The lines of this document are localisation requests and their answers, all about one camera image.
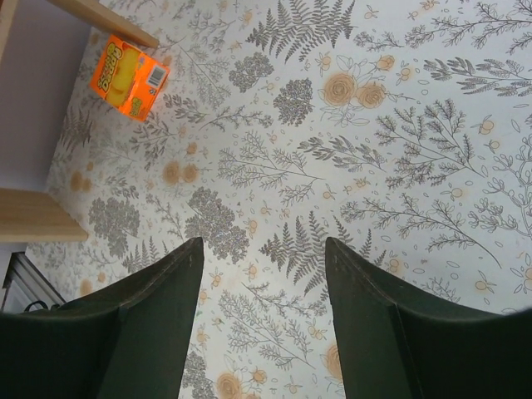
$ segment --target dark green object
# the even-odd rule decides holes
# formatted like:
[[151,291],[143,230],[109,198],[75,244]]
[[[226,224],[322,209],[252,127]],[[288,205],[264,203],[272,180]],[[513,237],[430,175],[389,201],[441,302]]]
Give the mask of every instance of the dark green object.
[[325,263],[347,399],[532,397],[532,311],[447,302],[337,239]]
[[58,310],[0,313],[0,397],[176,399],[203,241]]

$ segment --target botanical pattern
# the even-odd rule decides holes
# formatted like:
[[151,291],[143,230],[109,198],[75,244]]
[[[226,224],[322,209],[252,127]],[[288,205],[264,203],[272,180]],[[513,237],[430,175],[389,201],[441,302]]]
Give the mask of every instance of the botanical pattern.
[[428,293],[532,304],[532,2],[102,0],[160,39],[145,123],[88,88],[47,190],[89,233],[30,244],[66,299],[204,239],[180,398],[343,397],[324,245]]

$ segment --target wooden board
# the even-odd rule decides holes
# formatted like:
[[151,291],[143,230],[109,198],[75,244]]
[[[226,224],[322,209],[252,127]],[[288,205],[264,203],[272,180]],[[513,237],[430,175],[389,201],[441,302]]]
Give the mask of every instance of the wooden board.
[[3,50],[6,47],[17,5],[18,0],[0,0],[0,62],[2,62]]
[[153,48],[159,46],[157,38],[144,32],[109,8],[102,6],[97,0],[48,0],[48,2],[102,31],[114,33],[118,37],[143,46]]
[[0,189],[0,243],[85,241],[87,237],[50,195]]

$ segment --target white wall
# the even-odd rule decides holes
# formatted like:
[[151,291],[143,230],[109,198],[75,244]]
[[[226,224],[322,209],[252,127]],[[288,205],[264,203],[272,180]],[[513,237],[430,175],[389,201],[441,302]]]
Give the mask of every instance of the white wall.
[[19,1],[0,64],[0,187],[44,189],[89,28],[44,0]]

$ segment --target orange box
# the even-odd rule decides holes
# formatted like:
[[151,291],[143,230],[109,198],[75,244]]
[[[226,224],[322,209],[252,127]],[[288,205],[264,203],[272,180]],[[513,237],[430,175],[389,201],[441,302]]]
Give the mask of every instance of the orange box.
[[122,114],[144,121],[169,72],[137,47],[111,35],[90,86]]

